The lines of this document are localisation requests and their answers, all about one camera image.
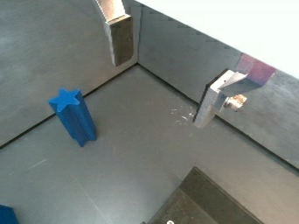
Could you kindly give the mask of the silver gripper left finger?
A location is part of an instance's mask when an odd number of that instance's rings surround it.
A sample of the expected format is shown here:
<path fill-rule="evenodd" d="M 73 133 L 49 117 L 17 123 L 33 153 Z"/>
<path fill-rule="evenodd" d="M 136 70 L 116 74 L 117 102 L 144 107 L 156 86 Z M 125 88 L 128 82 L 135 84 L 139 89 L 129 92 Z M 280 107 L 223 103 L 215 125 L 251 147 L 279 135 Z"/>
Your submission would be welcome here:
<path fill-rule="evenodd" d="M 123 0 L 93 0 L 104 20 L 112 63 L 116 67 L 133 57 L 133 19 Z"/>

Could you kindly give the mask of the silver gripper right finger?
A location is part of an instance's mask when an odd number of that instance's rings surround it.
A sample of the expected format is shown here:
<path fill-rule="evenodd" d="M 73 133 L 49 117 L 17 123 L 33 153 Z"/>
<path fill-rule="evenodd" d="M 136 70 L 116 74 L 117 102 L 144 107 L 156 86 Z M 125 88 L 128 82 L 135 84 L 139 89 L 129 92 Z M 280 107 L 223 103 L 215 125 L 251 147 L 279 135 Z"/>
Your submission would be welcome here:
<path fill-rule="evenodd" d="M 238 112 L 248 100 L 244 93 L 262 88 L 275 73 L 272 66 L 242 53 L 236 67 L 226 69 L 206 85 L 194 125 L 202 129 L 223 109 Z"/>

